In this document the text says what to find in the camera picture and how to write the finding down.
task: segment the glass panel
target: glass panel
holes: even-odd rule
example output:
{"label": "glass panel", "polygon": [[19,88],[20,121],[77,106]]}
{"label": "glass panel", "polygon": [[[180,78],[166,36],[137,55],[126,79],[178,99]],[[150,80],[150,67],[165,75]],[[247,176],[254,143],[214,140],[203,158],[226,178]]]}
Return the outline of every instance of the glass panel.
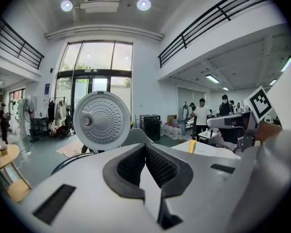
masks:
{"label": "glass panel", "polygon": [[72,78],[61,78],[57,80],[56,97],[67,97],[68,104],[71,103]]}
{"label": "glass panel", "polygon": [[114,70],[131,71],[132,66],[132,45],[115,44],[113,65]]}
{"label": "glass panel", "polygon": [[88,91],[88,79],[77,79],[75,81],[75,93],[74,93],[74,108],[78,102],[87,94]]}
{"label": "glass panel", "polygon": [[107,79],[93,79],[92,91],[106,91]]}
{"label": "glass panel", "polygon": [[77,69],[110,69],[114,43],[84,43]]}
{"label": "glass panel", "polygon": [[131,114],[131,78],[111,78],[111,92],[119,96]]}
{"label": "glass panel", "polygon": [[70,71],[74,69],[80,47],[81,44],[71,44],[68,46],[60,71]]}

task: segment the air conditioning unit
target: air conditioning unit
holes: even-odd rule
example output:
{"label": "air conditioning unit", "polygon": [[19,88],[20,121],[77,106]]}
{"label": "air conditioning unit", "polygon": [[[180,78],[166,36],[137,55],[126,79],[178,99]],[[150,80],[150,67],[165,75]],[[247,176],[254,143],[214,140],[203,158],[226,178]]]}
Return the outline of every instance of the air conditioning unit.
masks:
{"label": "air conditioning unit", "polygon": [[81,9],[85,9],[86,13],[110,13],[117,12],[120,0],[84,0]]}

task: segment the clothing rack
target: clothing rack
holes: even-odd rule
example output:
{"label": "clothing rack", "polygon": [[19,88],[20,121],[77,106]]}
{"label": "clothing rack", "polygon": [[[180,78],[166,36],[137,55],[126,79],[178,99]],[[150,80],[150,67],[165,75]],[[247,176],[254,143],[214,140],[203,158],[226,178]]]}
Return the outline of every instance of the clothing rack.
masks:
{"label": "clothing rack", "polygon": [[63,99],[63,104],[66,103],[67,100],[67,104],[68,104],[68,98],[67,97],[56,97],[56,98],[50,98],[48,103],[50,103],[51,100],[56,100],[56,99]]}

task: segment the round wooden table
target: round wooden table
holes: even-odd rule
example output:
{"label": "round wooden table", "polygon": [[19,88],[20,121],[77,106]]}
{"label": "round wooden table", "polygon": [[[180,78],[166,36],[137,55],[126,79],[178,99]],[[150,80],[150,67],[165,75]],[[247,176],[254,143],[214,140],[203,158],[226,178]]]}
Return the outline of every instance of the round wooden table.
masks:
{"label": "round wooden table", "polygon": [[[7,178],[9,179],[11,183],[7,188],[5,188],[5,186],[3,185],[0,179],[0,185],[2,189],[6,192],[6,194],[10,196],[15,202],[21,201],[32,189],[30,184],[23,178],[23,176],[18,171],[17,167],[15,166],[13,162],[18,157],[19,152],[20,152],[19,147],[13,144],[7,145],[7,154],[2,155],[0,151],[0,170],[1,169],[4,170]],[[5,167],[9,164],[11,164],[11,166],[14,168],[16,173],[19,175],[19,177],[21,178],[20,180],[12,181],[12,179],[10,178],[10,176],[8,175],[5,169]]]}

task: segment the black metal railing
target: black metal railing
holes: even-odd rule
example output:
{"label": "black metal railing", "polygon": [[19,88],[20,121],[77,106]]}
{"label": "black metal railing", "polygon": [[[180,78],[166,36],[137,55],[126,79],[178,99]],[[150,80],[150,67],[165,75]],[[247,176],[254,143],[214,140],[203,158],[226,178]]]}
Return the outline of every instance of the black metal railing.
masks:
{"label": "black metal railing", "polygon": [[44,58],[3,19],[0,19],[0,48],[36,69]]}
{"label": "black metal railing", "polygon": [[158,56],[160,68],[197,37],[248,8],[268,0],[222,0],[184,29]]}

